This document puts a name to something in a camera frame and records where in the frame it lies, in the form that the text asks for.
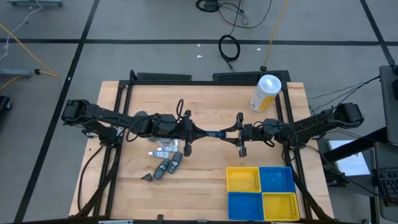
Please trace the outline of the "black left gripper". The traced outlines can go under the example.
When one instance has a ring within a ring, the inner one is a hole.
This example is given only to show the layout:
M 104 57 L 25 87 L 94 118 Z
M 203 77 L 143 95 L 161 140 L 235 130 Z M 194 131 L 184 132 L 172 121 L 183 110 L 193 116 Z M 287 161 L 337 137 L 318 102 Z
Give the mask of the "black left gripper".
M 183 147 L 183 155 L 185 157 L 189 157 L 192 153 L 191 143 L 201 138 L 208 137 L 208 131 L 205 131 L 201 128 L 195 126 L 195 123 L 190 118 L 192 115 L 191 110 L 186 110 L 184 116 L 178 122 L 177 131 L 180 139 L 185 141 L 185 145 Z

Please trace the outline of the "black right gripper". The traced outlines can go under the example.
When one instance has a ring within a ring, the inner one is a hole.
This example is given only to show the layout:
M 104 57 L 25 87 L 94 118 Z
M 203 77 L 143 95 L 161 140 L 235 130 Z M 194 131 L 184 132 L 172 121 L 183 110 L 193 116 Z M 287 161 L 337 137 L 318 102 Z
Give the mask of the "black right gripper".
M 239 157 L 246 157 L 247 151 L 245 142 L 246 141 L 259 141 L 261 135 L 259 134 L 260 129 L 255 128 L 252 124 L 243 124 L 243 114 L 239 112 L 236 116 L 236 123 L 229 127 L 222 129 L 221 132 L 235 132 L 238 131 L 238 138 L 221 138 L 222 141 L 234 144 L 239 148 Z

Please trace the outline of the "yellow plastic basket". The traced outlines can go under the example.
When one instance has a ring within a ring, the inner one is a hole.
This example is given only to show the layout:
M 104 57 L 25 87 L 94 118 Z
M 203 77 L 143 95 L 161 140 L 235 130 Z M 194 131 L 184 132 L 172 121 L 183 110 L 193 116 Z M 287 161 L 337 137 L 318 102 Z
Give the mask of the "yellow plastic basket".
M 226 180 L 228 192 L 261 191 L 258 167 L 227 167 Z
M 300 220 L 297 196 L 293 192 L 262 193 L 266 221 L 293 222 Z

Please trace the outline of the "white yellow wipes canister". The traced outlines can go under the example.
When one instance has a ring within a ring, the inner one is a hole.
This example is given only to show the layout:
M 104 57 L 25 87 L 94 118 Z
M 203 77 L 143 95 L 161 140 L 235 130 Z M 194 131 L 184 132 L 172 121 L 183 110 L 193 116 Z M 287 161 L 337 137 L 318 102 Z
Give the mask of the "white yellow wipes canister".
M 268 109 L 281 88 L 281 81 L 276 76 L 268 74 L 262 76 L 249 101 L 251 109 L 256 112 L 263 112 Z

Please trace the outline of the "black perforated panel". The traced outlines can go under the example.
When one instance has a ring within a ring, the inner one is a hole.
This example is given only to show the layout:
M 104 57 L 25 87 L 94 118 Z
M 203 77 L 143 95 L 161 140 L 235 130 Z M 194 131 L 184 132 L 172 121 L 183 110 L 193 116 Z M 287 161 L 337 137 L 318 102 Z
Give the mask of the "black perforated panel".
M 264 75 L 273 75 L 282 82 L 291 82 L 288 70 L 214 73 L 213 81 L 219 82 L 258 82 Z

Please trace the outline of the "blue plastic basket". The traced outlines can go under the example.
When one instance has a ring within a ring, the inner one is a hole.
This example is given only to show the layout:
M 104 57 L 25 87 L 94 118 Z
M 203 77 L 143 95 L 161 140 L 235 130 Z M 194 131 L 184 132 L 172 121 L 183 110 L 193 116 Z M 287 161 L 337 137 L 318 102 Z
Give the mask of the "blue plastic basket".
M 263 221 L 262 195 L 260 193 L 229 192 L 228 218 L 230 220 Z
M 289 167 L 260 167 L 262 192 L 295 192 L 292 169 Z

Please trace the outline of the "white sheet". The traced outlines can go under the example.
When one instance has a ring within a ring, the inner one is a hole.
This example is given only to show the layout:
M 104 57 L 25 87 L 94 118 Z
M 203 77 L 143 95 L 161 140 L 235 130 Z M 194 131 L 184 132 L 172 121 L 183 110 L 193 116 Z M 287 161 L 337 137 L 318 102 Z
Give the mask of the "white sheet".
M 327 141 L 329 149 L 332 151 L 340 146 L 348 144 L 352 142 L 352 140 L 329 140 Z M 338 170 L 345 174 L 345 176 L 361 176 L 361 175 L 369 175 L 370 171 L 366 161 L 364 159 L 363 153 L 359 152 L 357 154 L 353 154 L 344 159 L 338 160 L 335 162 Z

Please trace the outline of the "gray monitor back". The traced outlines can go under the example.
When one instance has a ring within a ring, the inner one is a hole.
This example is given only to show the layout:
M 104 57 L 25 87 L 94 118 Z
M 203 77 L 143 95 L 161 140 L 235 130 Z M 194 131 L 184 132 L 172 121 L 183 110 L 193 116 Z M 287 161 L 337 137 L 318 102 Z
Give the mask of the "gray monitor back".
M 398 75 L 387 65 L 379 67 L 379 75 L 387 138 L 398 145 Z

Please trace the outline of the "gray laptop with black keyboard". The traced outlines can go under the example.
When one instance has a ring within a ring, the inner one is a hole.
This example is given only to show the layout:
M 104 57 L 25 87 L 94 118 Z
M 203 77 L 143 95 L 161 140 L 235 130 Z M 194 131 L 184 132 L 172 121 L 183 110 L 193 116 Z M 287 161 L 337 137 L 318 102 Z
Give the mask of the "gray laptop with black keyboard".
M 379 213 L 383 219 L 398 223 L 398 146 L 376 142 L 374 163 Z

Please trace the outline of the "short gray floor base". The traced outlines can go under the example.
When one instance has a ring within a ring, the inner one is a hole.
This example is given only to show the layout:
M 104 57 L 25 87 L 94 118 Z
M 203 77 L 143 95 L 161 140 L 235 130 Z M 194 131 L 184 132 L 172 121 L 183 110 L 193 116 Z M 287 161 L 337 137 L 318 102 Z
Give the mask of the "short gray floor base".
M 6 69 L 0 68 L 0 77 L 24 77 L 31 78 L 32 72 L 23 69 Z

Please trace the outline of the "black caster foot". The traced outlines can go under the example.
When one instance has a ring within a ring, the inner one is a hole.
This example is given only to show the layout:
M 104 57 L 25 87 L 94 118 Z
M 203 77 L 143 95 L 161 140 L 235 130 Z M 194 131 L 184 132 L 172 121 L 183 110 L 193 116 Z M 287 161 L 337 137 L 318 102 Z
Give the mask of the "black caster foot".
M 0 96 L 0 112 L 12 109 L 11 100 L 8 96 Z

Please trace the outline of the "long gray floor base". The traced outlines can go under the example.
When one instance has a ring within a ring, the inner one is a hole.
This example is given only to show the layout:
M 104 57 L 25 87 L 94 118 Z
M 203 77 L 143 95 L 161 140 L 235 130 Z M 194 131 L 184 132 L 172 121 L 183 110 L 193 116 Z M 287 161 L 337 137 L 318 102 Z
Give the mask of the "long gray floor base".
M 44 7 L 59 6 L 63 7 L 63 0 L 6 0 L 12 6 Z

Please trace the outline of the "black metal table frame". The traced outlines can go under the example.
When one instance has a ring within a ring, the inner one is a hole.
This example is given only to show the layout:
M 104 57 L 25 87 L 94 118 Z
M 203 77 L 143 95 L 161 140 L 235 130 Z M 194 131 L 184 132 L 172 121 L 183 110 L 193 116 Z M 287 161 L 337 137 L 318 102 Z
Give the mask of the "black metal table frame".
M 254 85 L 219 85 L 213 82 L 188 82 L 181 85 L 135 83 L 131 91 L 120 88 L 117 81 L 104 81 L 99 92 L 88 101 L 113 109 L 119 101 L 121 111 L 134 115 L 144 110 L 153 113 L 175 113 L 179 100 L 192 111 L 193 122 L 202 129 L 220 130 L 234 124 L 243 113 L 246 123 L 276 118 L 277 107 L 265 112 L 250 109 Z M 228 219 L 228 167 L 282 166 L 282 146 L 270 148 L 262 142 L 249 142 L 246 157 L 237 148 L 214 138 L 203 138 L 192 145 L 192 154 L 182 160 L 176 173 L 147 182 L 143 177 L 154 171 L 159 159 L 149 155 L 156 145 L 137 138 L 123 142 L 113 206 L 113 219 L 166 220 Z

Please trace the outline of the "black desk frame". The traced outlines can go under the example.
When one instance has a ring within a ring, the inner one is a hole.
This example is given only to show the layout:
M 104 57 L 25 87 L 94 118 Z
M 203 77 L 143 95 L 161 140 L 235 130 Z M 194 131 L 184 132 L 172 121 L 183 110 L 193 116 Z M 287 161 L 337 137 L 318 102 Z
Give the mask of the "black desk frame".
M 365 136 L 356 136 L 354 133 L 349 133 L 345 129 L 335 129 L 335 132 L 351 136 L 352 138 L 355 137 L 356 139 L 342 146 L 338 146 L 335 149 L 329 148 L 328 151 L 325 152 L 321 151 L 321 160 L 323 166 L 329 166 L 329 168 L 323 168 L 326 177 L 326 182 L 328 184 L 333 182 L 341 182 L 341 183 L 348 182 L 347 180 L 344 180 L 342 174 L 339 174 L 339 171 L 333 171 L 333 168 L 336 168 L 335 166 L 336 161 L 340 161 L 349 156 L 373 148 L 374 144 L 377 142 L 384 143 L 387 145 L 393 145 L 393 146 L 395 145 L 393 142 L 390 142 L 387 135 L 386 127 L 380 128 Z

